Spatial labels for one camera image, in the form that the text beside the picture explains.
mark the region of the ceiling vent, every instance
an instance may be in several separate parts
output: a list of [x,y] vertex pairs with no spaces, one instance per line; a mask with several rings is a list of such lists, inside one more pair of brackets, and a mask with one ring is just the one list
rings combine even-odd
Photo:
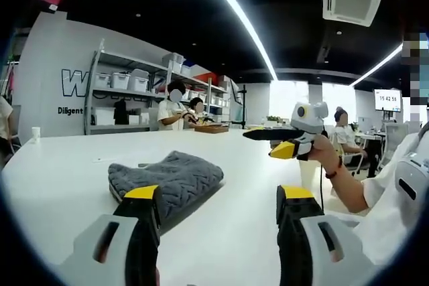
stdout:
[[369,27],[381,0],[323,0],[323,18]]

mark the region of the dark ceiling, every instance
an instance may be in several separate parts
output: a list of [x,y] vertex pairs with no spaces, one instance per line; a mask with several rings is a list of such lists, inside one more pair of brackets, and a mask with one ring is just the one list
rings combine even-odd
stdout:
[[[322,0],[238,2],[273,66],[279,68],[280,80],[350,84],[354,80],[349,74],[364,74],[376,65],[401,43],[410,24],[404,14],[409,13],[406,0],[381,0],[370,27],[324,20]],[[69,19],[113,29],[178,52],[236,82],[271,79],[256,46],[225,0],[62,0],[58,10],[69,12]],[[328,55],[321,59],[326,48]],[[301,70],[291,73],[290,68]],[[400,57],[396,58],[373,75],[378,83],[362,82],[357,88],[400,87],[400,78],[406,78],[408,70],[408,66],[401,65]]]

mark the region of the bracelet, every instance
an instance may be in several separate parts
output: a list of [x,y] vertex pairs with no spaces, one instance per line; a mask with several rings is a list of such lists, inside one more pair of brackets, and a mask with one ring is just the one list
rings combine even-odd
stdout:
[[[339,155],[339,162],[338,162],[338,169],[340,169],[343,166],[343,157],[341,155]],[[337,171],[335,171],[334,173],[331,174],[325,174],[325,177],[327,179],[332,179],[337,175]]]

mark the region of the monitor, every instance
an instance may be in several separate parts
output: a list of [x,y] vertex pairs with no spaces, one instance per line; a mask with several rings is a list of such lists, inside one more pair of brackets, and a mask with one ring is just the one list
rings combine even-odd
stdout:
[[401,111],[400,90],[374,90],[375,109],[377,111]]

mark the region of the gray towel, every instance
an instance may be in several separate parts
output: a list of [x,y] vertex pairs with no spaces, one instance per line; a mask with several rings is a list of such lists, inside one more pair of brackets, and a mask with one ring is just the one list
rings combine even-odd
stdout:
[[164,199],[164,218],[169,218],[205,195],[222,179],[220,167],[178,151],[143,169],[131,169],[115,163],[109,167],[109,183],[121,199],[132,189],[159,185]]

